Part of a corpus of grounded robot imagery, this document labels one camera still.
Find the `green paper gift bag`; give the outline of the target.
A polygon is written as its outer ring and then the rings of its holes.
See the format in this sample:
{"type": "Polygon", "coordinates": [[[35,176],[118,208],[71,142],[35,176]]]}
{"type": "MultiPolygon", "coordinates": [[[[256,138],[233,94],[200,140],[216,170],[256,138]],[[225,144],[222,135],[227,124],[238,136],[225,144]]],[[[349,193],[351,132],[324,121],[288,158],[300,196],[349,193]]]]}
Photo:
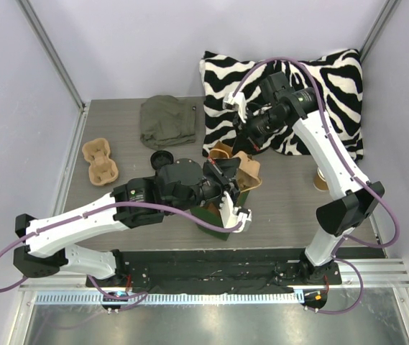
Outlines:
{"type": "Polygon", "coordinates": [[[246,199],[251,190],[258,188],[262,184],[262,179],[259,176],[260,163],[253,159],[252,154],[246,153],[244,150],[230,147],[221,141],[218,141],[210,150],[208,157],[214,161],[219,161],[219,166],[224,163],[235,162],[236,158],[240,159],[239,166],[236,169],[236,182],[240,193],[236,200],[228,203],[225,199],[225,204],[222,209],[219,209],[215,203],[209,203],[204,207],[196,207],[190,210],[190,213],[213,226],[221,228],[229,228],[237,225],[241,221],[241,216],[232,214],[236,207],[244,207],[246,199]]]}

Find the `black plastic cup lid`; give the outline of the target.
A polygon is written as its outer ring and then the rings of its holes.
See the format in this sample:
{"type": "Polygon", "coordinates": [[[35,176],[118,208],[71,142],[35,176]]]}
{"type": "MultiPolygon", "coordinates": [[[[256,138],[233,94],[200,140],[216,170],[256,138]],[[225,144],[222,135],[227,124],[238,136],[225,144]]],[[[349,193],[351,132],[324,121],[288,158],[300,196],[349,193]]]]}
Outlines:
{"type": "Polygon", "coordinates": [[[154,170],[174,163],[173,154],[167,150],[158,150],[150,156],[150,164],[154,170]]]}

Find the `brown paper cups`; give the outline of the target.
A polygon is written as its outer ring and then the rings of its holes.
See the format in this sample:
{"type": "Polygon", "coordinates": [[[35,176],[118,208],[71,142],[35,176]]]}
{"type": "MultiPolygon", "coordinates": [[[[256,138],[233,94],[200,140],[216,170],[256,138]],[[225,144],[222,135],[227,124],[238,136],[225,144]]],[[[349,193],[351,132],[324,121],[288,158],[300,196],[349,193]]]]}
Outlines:
{"type": "Polygon", "coordinates": [[[319,168],[317,168],[316,174],[313,178],[313,185],[319,191],[328,191],[328,184],[323,173],[319,168]]]}

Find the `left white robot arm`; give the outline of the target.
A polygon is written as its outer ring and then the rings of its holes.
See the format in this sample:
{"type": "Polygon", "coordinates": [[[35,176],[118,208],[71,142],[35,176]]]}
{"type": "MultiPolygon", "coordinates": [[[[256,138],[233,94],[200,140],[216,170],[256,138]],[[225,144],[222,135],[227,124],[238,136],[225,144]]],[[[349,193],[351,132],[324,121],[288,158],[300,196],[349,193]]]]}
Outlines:
{"type": "Polygon", "coordinates": [[[236,202],[238,158],[207,160],[202,165],[179,159],[155,174],[135,178],[86,206],[37,219],[16,218],[24,237],[14,250],[13,264],[27,278],[48,277],[60,271],[89,275],[118,287],[127,278],[121,254],[97,252],[78,242],[115,231],[158,224],[171,214],[221,233],[246,230],[252,212],[236,202]]]}

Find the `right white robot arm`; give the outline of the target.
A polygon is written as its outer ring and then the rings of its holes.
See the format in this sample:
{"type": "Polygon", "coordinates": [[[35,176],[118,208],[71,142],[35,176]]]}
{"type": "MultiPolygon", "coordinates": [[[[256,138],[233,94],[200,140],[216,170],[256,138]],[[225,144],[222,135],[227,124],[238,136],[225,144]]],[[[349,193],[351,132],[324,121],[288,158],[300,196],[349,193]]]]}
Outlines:
{"type": "Polygon", "coordinates": [[[349,156],[328,115],[319,111],[321,100],[313,88],[295,90],[282,72],[268,76],[259,86],[269,109],[258,115],[247,108],[242,92],[224,97],[224,108],[236,112],[235,145],[259,150],[268,136],[289,126],[307,147],[332,200],[316,210],[319,229],[300,255],[298,274],[308,284],[321,282],[339,242],[369,217],[385,189],[380,182],[371,183],[349,156]]]}

